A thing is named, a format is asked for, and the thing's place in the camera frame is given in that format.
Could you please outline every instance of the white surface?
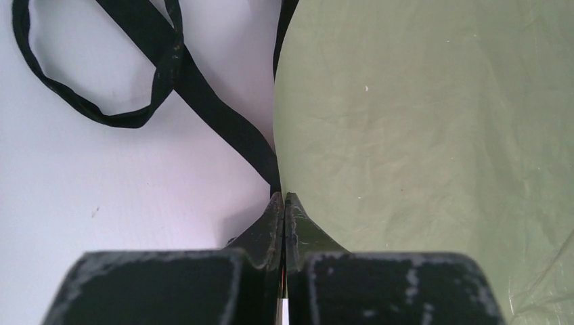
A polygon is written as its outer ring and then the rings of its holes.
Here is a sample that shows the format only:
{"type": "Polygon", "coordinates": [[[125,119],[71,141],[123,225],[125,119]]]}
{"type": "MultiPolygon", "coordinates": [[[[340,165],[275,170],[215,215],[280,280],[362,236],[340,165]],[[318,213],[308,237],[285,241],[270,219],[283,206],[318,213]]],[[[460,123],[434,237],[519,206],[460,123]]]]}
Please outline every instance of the white surface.
{"type": "MultiPolygon", "coordinates": [[[[206,78],[271,139],[280,0],[181,6],[185,43],[206,78]]],[[[85,251],[220,247],[259,216],[269,186],[176,93],[142,129],[89,121],[26,66],[10,8],[2,0],[0,324],[38,324],[85,251]]],[[[95,1],[30,9],[49,77],[107,113],[147,104],[153,66],[95,1]]]]}

